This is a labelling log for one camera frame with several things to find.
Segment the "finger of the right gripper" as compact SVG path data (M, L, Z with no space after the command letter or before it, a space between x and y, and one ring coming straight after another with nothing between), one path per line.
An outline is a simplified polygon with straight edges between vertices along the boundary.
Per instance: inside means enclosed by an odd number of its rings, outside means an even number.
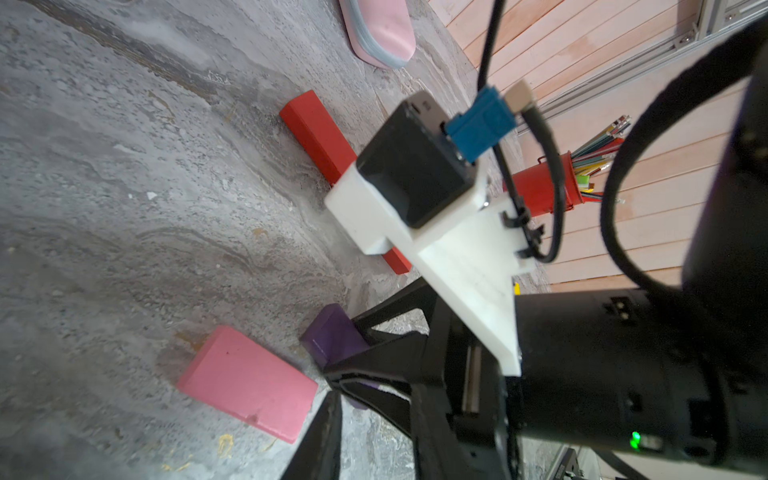
M377 306L354 317L354 327L371 345L366 350L351 355L350 359L422 360L428 340L426 335L410 331L397 336L375 330L375 327L414 310L419 310L427 324L430 324L437 299L438 295L434 289L420 278Z
M413 387L422 379L427 336L411 332L327 366L328 384L412 436Z

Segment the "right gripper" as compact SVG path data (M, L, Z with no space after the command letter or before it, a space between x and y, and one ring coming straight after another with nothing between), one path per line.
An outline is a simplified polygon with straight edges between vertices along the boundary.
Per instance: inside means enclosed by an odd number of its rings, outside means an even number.
M640 289L520 296L522 373L482 354L482 407L455 413L435 445L414 442L418 478L517 479L524 436L723 467L725 377L705 350L700 308Z

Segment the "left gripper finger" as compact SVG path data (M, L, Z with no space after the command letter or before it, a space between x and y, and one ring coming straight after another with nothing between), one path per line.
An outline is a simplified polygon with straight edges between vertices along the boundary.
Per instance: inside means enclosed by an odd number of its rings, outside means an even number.
M338 480L341 471L343 410L331 390L299 444L281 480Z

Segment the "purple block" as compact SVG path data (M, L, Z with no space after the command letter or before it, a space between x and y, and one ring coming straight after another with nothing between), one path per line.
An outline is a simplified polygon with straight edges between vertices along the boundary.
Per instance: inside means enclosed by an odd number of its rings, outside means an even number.
M321 371L369 349L354 322L336 303L320 310L300 336L300 343Z

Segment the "long red block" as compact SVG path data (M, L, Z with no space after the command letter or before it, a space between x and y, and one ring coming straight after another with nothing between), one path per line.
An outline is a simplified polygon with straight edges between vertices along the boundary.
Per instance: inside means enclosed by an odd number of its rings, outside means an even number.
M280 117L325 180L334 186L357 155L313 90L290 100Z

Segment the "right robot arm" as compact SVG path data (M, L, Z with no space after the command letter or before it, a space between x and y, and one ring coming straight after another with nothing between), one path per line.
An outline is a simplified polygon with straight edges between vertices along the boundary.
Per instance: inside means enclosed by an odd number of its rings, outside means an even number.
M616 195L675 123L747 79L743 103L679 286L621 245ZM684 70L620 146L600 230L629 289L518 296L541 255L514 196L491 199L477 166L522 116L564 168L529 89L483 89L448 117L418 92L391 114L326 204L358 248L399 249L420 278L356 318L367 350L323 370L330 386L407 435L421 479L516 479L532 437L767 473L767 21Z

